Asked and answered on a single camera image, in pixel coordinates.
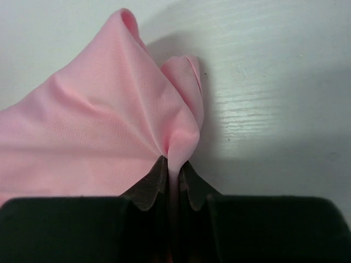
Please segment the pink t-shirt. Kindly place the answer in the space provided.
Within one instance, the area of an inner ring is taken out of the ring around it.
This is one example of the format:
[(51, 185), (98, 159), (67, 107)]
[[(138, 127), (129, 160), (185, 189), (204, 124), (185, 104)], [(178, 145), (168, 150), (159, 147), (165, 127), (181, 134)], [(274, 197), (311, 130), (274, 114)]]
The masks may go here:
[(68, 65), (1, 111), (1, 202), (117, 196), (160, 156), (175, 187), (203, 117), (197, 58), (156, 65), (121, 9)]

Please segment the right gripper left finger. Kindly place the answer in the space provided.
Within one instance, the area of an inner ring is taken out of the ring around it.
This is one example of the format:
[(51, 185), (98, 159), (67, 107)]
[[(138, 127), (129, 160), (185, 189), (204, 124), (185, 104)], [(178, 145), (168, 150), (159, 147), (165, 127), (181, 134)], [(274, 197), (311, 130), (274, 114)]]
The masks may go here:
[(23, 197), (1, 206), (1, 262), (166, 262), (168, 165), (120, 196)]

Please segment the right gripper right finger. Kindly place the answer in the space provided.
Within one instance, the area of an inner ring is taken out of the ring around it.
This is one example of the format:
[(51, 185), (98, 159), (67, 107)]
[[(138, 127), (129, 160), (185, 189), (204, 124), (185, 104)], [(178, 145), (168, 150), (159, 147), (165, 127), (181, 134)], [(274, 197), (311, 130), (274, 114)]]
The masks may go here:
[(178, 262), (350, 262), (350, 229), (328, 199), (219, 193), (179, 173)]

